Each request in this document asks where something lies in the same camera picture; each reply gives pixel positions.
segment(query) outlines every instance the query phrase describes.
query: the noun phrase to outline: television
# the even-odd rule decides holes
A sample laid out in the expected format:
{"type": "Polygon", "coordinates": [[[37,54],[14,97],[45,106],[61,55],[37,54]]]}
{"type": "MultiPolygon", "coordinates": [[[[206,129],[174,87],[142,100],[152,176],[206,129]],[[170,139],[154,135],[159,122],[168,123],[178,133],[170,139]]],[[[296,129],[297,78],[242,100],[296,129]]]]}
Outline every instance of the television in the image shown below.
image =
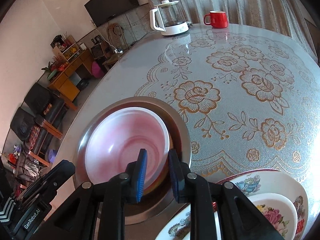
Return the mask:
{"type": "Polygon", "coordinates": [[[85,5],[98,27],[120,14],[139,6],[138,0],[90,0],[85,5]]]}

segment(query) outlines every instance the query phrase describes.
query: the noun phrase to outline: white kettle base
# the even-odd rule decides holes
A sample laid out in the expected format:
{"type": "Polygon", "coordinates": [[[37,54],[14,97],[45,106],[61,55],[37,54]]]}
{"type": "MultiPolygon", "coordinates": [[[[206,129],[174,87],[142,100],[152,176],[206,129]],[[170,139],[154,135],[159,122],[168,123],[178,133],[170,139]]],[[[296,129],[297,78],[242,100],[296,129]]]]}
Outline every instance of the white kettle base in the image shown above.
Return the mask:
{"type": "Polygon", "coordinates": [[[184,22],[178,25],[165,27],[165,32],[161,31],[161,34],[163,36],[174,36],[185,33],[187,30],[189,30],[188,24],[187,22],[184,22]]]}

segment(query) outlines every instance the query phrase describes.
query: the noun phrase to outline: pink bowl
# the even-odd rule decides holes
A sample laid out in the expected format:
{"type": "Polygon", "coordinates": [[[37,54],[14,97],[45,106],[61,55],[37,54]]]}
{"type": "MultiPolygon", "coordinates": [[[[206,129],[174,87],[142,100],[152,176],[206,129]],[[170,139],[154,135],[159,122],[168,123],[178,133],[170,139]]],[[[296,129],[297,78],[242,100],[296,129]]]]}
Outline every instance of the pink bowl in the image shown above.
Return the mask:
{"type": "Polygon", "coordinates": [[[147,150],[144,188],[159,176],[168,157],[169,133],[162,119],[142,107],[118,110],[104,119],[92,133],[85,152],[85,168],[93,184],[106,182],[124,172],[147,150]]]}

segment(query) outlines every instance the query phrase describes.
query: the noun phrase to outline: red plaid cushion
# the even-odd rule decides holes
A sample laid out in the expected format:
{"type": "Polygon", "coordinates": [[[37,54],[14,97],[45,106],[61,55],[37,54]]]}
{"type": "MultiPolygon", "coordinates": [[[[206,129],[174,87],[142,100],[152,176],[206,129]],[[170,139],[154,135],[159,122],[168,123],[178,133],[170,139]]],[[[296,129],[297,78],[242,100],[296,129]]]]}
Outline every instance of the red plaid cushion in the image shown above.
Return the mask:
{"type": "Polygon", "coordinates": [[[40,127],[34,125],[31,129],[29,141],[26,143],[29,150],[32,150],[40,133],[40,127]]]}
{"type": "Polygon", "coordinates": [[[47,113],[49,113],[51,107],[52,107],[52,105],[51,105],[51,104],[48,104],[46,110],[43,111],[43,114],[46,115],[47,113]]]}

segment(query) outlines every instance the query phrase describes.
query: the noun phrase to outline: curtain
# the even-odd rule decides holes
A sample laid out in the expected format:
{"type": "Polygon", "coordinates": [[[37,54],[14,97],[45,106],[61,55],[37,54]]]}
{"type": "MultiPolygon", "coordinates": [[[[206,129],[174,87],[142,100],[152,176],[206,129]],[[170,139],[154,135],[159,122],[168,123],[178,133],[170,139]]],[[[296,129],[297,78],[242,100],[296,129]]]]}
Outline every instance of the curtain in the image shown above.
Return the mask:
{"type": "MultiPolygon", "coordinates": [[[[162,0],[148,0],[151,7],[162,0]]],[[[293,38],[317,62],[316,51],[295,0],[179,0],[188,21],[201,23],[212,10],[226,11],[230,23],[255,26],[293,38]]]]}

